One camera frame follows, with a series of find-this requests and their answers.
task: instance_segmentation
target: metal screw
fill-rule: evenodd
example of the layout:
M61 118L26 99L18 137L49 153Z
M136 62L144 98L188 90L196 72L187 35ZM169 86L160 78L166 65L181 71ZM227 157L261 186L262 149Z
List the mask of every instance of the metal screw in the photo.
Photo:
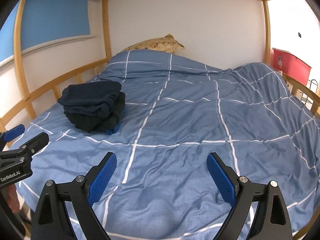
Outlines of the metal screw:
M243 182L243 183L248 182L248 179L247 179L247 177L245 177L245 176L241 176L239 179L240 179L240 181Z
M49 179L47 180L47 182L45 183L47 186L51 186L53 184L53 180Z
M270 182L271 186L273 187L277 187L278 186L278 183L276 183L274 180Z
M82 181L84 181L84 176L79 175L78 177L76 177L76 181L77 181L77 182L82 182Z

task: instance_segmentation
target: black clamp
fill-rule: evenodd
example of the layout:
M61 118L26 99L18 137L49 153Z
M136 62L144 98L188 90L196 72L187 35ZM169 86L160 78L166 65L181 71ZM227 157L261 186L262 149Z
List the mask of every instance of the black clamp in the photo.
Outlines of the black clamp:
M259 203L247 240L292 240L288 210L275 181L265 185L239 177L216 153L208 155L207 168L223 200L232 207L214 240L237 240L255 201Z
M111 240L100 224L92 205L98 202L116 169L117 159L108 152L89 172L72 182L48 180L41 192L32 220L31 239L76 240L65 201L71 201L87 240Z
M0 189L30 177L32 156L49 142L49 136L42 132L21 145L19 149L2 152L7 142L23 132L24 126L21 124L0 133Z

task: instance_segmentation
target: white wall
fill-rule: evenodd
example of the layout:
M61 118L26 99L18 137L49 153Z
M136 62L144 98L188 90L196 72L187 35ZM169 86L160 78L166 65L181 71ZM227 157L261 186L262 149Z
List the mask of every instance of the white wall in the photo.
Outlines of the white wall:
M101 0L88 0L88 15L90 31L94 36L93 38L59 44L22 56L30 93L66 72L106 57L102 28ZM83 80L87 81L93 76L94 71L89 70L83 74ZM65 87L72 83L76 83L75 78L61 84L60 91L62 92ZM16 81L14 62L0 69L0 90L2 92L0 93L1 117L22 99ZM48 91L32 102L32 105L36 114L39 115L55 103L56 101L52 91ZM26 111L23 110L6 128L10 129L19 123L27 125L29 122L30 119Z
M319 82L320 27L310 6L305 0L271 0L268 5L271 47L287 50L310 65L309 79Z
M213 67L263 60L265 21L259 0L109 0L112 55L137 42L172 34L177 55Z

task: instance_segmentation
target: blue window blind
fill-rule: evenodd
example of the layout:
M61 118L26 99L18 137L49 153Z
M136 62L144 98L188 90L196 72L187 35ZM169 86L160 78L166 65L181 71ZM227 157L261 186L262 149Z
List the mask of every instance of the blue window blind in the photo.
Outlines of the blue window blind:
M13 8L0 30L0 62L13 55L13 28L17 9L18 4Z
M26 0L21 23L21 50L89 34L88 0Z

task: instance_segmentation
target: wrinkled fabric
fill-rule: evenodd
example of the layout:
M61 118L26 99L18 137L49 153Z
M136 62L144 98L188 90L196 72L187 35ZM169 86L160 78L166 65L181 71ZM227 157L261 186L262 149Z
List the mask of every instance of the wrinkled fabric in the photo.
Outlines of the wrinkled fabric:
M120 90L121 84L113 81L69 85L58 103L67 113L108 117Z
M72 181L109 151L117 156L117 168L93 210L112 240L212 240L230 205L207 170L211 152L252 182L277 181L292 231L301 229L320 204L319 120L270 67L251 63L222 71L137 50L115 55L91 82L106 79L121 83L126 94L116 134L83 132L56 104L12 146L42 131L50 137L33 156L33 175L17 184L33 210L48 179ZM253 203L241 240L256 207ZM72 204L67 208L78 239L85 239Z
M76 125L76 128L84 130L88 133L92 131L103 131L113 130L120 120L121 113L125 106L125 94L120 92L115 103L112 106L111 112L108 117L101 116L90 116L86 114L64 114L70 122Z

